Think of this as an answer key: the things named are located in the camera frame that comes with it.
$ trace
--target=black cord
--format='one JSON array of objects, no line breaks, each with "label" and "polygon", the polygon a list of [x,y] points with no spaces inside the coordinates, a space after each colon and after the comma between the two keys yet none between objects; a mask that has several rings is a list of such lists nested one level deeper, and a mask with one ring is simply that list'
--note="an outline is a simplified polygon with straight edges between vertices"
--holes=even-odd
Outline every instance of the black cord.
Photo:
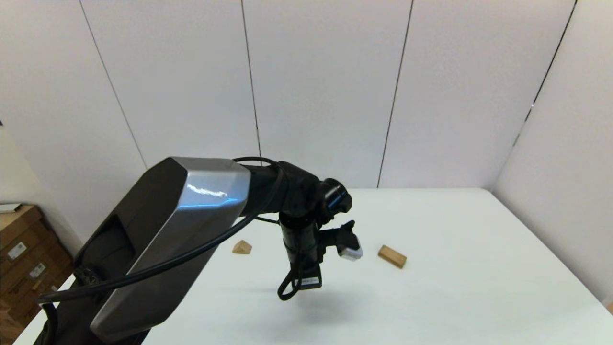
[{"label": "black cord", "polygon": [[268,222],[268,223],[273,223],[273,224],[279,224],[278,220],[268,219],[268,218],[263,218],[263,217],[256,217],[256,220],[261,220],[263,222]]},{"label": "black cord", "polygon": [[[296,252],[296,263],[294,264],[294,267],[289,270],[287,276],[285,276],[285,279],[283,279],[283,282],[281,282],[281,285],[279,285],[279,289],[277,289],[276,291],[276,294],[277,296],[279,296],[281,301],[287,301],[288,299],[292,298],[302,287],[302,264],[303,263],[302,263],[302,257],[301,257],[301,254],[302,254],[301,237],[302,235],[296,237],[296,248],[298,248],[298,251]],[[284,294],[283,292],[285,291],[285,289],[290,283],[292,284],[292,290]]]},{"label": "black cord", "polygon": [[266,199],[264,200],[264,202],[257,209],[255,209],[252,214],[247,215],[245,218],[243,218],[240,222],[236,223],[234,226],[232,226],[227,232],[223,233],[222,235],[219,235],[216,238],[212,239],[211,241],[193,250],[190,250],[189,252],[185,252],[179,256],[176,256],[170,260],[164,261],[162,263],[158,263],[149,268],[145,268],[141,271],[131,273],[125,276],[121,276],[118,278],[109,279],[104,282],[91,284],[91,285],[83,286],[83,287],[76,287],[70,290],[65,290],[65,291],[60,291],[60,292],[45,293],[39,296],[37,302],[45,310],[45,313],[47,314],[47,319],[48,319],[47,323],[45,324],[47,328],[47,331],[45,334],[45,345],[53,344],[55,332],[56,332],[57,324],[58,324],[58,316],[57,316],[57,312],[55,311],[55,307],[52,304],[53,302],[70,301],[70,300],[76,300],[76,299],[91,296],[91,295],[97,295],[98,293],[106,292],[109,290],[115,290],[120,287],[131,285],[131,284],[143,281],[145,279],[151,278],[153,276],[157,276],[158,274],[161,274],[163,272],[168,271],[169,269],[182,265],[192,260],[193,258],[198,257],[204,252],[212,248],[215,248],[216,246],[221,244],[223,241],[227,240],[228,238],[232,237],[234,234],[238,233],[242,228],[244,228],[245,226],[247,226],[247,224],[249,224],[252,220],[254,220],[260,214],[260,212],[262,212],[268,206],[268,204],[270,204],[272,199],[275,197],[277,191],[279,190],[279,187],[281,186],[281,182],[283,181],[283,177],[285,173],[283,169],[275,161],[270,160],[268,158],[241,157],[241,158],[234,159],[234,161],[236,162],[262,161],[264,163],[271,164],[278,170],[278,175],[276,177],[275,183],[272,186],[272,189],[266,196]]}]

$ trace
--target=wooden block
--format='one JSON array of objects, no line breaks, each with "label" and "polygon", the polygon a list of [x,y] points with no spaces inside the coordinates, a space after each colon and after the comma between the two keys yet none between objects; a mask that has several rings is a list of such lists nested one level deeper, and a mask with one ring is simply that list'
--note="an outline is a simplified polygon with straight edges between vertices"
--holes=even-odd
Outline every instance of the wooden block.
[{"label": "wooden block", "polygon": [[232,252],[235,254],[249,254],[251,253],[251,244],[243,241],[242,239],[236,243]]},{"label": "wooden block", "polygon": [[39,280],[36,283],[34,283],[34,286],[32,286],[32,290],[36,291],[39,288],[41,283],[42,283],[42,280]]},{"label": "wooden block", "polygon": [[385,245],[379,250],[379,256],[398,268],[402,268],[406,262],[406,256]]}]

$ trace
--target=white table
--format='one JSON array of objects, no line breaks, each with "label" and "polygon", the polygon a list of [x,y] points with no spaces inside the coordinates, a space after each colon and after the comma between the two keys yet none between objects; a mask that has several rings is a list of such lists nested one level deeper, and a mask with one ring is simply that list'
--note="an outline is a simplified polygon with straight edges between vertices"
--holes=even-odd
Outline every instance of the white table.
[{"label": "white table", "polygon": [[[222,244],[144,344],[613,344],[613,316],[489,192],[352,190],[364,257],[328,250],[323,288],[282,302],[289,269],[274,224]],[[251,255],[231,253],[244,239]],[[398,269],[382,244],[408,257]],[[30,345],[39,314],[17,345]]]}]

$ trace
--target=white sticker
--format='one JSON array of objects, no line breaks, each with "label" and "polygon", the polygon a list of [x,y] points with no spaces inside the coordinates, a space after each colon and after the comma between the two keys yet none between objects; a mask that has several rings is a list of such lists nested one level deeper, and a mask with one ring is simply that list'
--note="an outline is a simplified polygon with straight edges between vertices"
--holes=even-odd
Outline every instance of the white sticker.
[{"label": "white sticker", "polygon": [[[302,285],[319,284],[319,277],[303,278]],[[298,285],[298,279],[294,280],[294,285]]]},{"label": "white sticker", "polygon": [[34,269],[30,272],[30,277],[32,277],[33,279],[38,278],[44,271],[45,271],[45,265],[43,265],[43,263],[39,263],[38,265],[36,265],[36,267],[34,267]]},{"label": "white sticker", "polygon": [[13,249],[9,250],[9,258],[14,260],[19,257],[19,255],[23,254],[28,249],[23,242],[19,242]]}]

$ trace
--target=stack of boxes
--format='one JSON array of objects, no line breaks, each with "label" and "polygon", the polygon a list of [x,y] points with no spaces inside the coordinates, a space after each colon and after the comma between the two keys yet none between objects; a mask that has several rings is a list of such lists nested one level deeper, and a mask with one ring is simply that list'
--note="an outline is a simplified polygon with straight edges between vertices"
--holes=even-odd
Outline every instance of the stack of boxes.
[{"label": "stack of boxes", "polygon": [[0,214],[0,341],[11,344],[40,311],[36,298],[72,274],[70,256],[36,206]]}]

